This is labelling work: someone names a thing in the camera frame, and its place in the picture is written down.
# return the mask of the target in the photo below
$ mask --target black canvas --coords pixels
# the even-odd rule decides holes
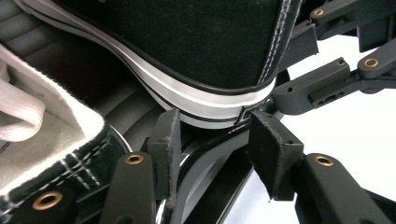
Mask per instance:
[[[301,0],[18,1],[39,19],[113,51],[165,109],[225,128],[275,84]]]

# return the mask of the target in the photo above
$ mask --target shoe sole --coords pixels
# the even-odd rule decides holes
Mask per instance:
[[[51,0],[16,0],[27,13],[66,32],[105,47],[133,71],[149,94],[166,110],[180,109],[180,118],[193,126],[223,129],[247,119],[246,112],[260,106],[275,86],[243,94],[215,94],[188,86],[143,60],[114,37],[59,7]]]

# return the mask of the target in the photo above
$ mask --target white background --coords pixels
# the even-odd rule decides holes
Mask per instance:
[[[351,70],[360,58],[358,39],[335,36],[318,42],[320,54],[290,68],[291,78],[344,57]],[[281,121],[305,145],[304,153],[335,157],[365,189],[396,201],[396,90],[352,93],[301,116]],[[298,223],[294,203],[269,201],[253,174],[225,223]]]

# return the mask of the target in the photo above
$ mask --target brass screw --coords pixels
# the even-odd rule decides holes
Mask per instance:
[[[142,162],[143,159],[144,158],[140,155],[132,155],[132,156],[126,158],[125,162],[128,164],[131,164],[131,165],[135,165],[135,164]]]
[[[35,210],[46,210],[58,204],[64,196],[59,191],[50,191],[42,194],[33,203]]]
[[[324,165],[324,166],[333,166],[334,165],[333,161],[331,161],[329,158],[322,157],[322,156],[317,156],[315,158],[315,161],[317,163],[319,163],[320,165]]]
[[[364,66],[366,67],[376,67],[379,64],[379,61],[377,59],[367,59],[364,62]]]
[[[323,10],[323,9],[318,9],[318,10],[315,10],[315,11],[314,11],[314,15],[315,15],[315,16],[321,16],[321,15],[323,15],[323,13],[324,13],[324,10]]]

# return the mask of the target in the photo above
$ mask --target black canvas sneaker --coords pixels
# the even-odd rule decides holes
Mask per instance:
[[[301,0],[16,0],[115,53],[194,126],[243,121],[275,85]]]

